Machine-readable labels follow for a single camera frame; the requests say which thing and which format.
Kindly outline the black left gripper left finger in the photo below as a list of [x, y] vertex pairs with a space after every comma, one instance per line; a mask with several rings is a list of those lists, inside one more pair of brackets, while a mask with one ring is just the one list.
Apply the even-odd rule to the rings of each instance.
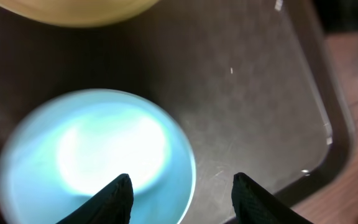
[[121, 174], [57, 224], [129, 224], [134, 191], [128, 174]]

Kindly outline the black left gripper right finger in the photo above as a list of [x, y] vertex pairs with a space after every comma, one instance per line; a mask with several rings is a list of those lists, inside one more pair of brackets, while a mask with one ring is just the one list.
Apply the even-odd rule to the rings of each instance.
[[239, 223], [311, 224], [242, 172], [234, 175], [231, 199]]

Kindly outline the light blue bowl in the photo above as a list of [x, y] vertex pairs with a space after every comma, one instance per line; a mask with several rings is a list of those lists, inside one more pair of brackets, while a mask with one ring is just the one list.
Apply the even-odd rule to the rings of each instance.
[[178, 123], [131, 93], [90, 89], [56, 97], [15, 128], [0, 155], [8, 223], [58, 223], [95, 211], [129, 176], [131, 223], [180, 223], [196, 185], [195, 157]]

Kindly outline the yellow plate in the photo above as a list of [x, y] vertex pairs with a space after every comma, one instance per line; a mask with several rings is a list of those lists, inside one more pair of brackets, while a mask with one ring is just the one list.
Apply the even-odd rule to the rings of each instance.
[[157, 2], [158, 0], [0, 0], [0, 7], [54, 26], [99, 27], [137, 16]]

